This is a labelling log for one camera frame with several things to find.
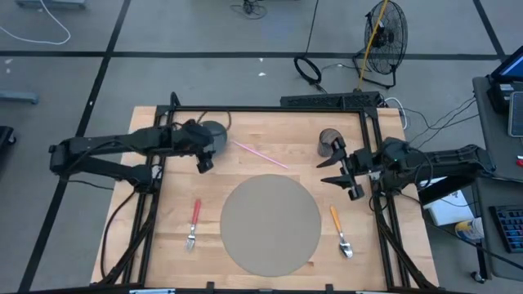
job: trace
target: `fan guard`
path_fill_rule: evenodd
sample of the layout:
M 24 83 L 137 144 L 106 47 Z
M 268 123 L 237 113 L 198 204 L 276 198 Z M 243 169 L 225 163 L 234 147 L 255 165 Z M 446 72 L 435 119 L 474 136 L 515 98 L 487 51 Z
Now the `fan guard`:
M 378 3 L 367 15 L 365 26 L 365 46 L 369 43 L 374 26 L 378 22 L 379 12 L 383 1 Z M 400 6 L 389 1 L 367 59 L 370 68 L 380 74 L 393 73 L 405 57 L 407 50 L 408 30 L 405 14 Z

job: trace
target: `pink straw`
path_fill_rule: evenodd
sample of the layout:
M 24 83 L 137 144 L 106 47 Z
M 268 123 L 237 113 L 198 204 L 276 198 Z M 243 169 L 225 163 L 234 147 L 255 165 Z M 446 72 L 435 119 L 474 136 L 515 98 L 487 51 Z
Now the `pink straw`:
M 259 156 L 259 157 L 261 157 L 261 158 L 267 159 L 268 161 L 270 161 L 270 162 L 272 162 L 272 163 L 276 163 L 276 164 L 278 164 L 279 166 L 288 169 L 288 167 L 287 167 L 286 165 L 284 165 L 284 164 L 282 164 L 282 163 L 278 163 L 278 162 L 275 161 L 274 159 L 268 158 L 267 156 L 265 156 L 265 155 L 263 155 L 263 154 L 257 152 L 256 150 L 250 149 L 249 147 L 247 147 L 247 146 L 245 146 L 245 145 L 243 145 L 243 144 L 240 144 L 240 143 L 236 142 L 235 140 L 233 140 L 232 142 L 235 143 L 236 145 L 238 145 L 239 147 L 241 147 L 241 148 L 247 150 L 247 151 L 250 152 L 250 153 L 254 153 L 254 154 L 256 154 L 257 156 Z

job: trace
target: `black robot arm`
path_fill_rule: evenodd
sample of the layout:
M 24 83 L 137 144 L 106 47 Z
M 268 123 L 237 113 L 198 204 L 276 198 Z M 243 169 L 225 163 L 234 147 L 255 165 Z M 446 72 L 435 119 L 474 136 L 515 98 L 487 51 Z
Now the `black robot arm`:
M 431 186 L 423 187 L 420 199 L 426 204 L 472 183 L 478 176 L 490 176 L 495 170 L 488 153 L 475 145 L 422 152 L 410 147 L 405 141 L 386 138 L 382 148 L 373 154 L 367 149 L 359 149 L 348 156 L 342 138 L 337 138 L 332 147 L 333 156 L 318 167 L 326 167 L 339 161 L 342 163 L 342 175 L 322 181 L 351 189 L 351 200 L 364 196 L 361 186 L 355 182 L 355 176 L 372 172 L 379 173 L 381 191 L 393 194 L 397 194 L 408 184 L 446 177 Z
M 136 192 L 150 193 L 154 188 L 150 167 L 129 167 L 92 156 L 124 152 L 163 156 L 195 155 L 198 170 L 204 173 L 213 165 L 212 152 L 206 152 L 203 148 L 213 141 L 211 132 L 194 119 L 179 127 L 147 127 L 121 136 L 74 137 L 50 147 L 50 169 L 58 176 L 88 172 L 115 180 L 127 180 Z

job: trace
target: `computer monitor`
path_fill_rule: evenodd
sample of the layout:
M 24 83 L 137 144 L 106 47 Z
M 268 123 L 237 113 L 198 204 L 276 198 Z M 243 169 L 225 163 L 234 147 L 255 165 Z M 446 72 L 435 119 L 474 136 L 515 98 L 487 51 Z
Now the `computer monitor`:
M 523 46 L 506 59 L 491 77 L 495 82 L 523 82 Z

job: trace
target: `wheel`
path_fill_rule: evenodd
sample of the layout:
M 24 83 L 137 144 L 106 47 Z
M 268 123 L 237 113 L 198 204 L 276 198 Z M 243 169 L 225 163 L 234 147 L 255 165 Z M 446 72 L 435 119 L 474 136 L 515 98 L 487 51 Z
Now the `wheel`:
M 11 134 L 11 136 L 9 137 L 9 140 L 7 140 L 7 143 L 9 145 L 15 144 L 16 143 L 16 137 L 13 134 Z
M 471 277 L 474 279 L 474 281 L 484 284 L 486 282 L 486 279 L 481 277 L 481 274 L 478 272 L 471 272 Z

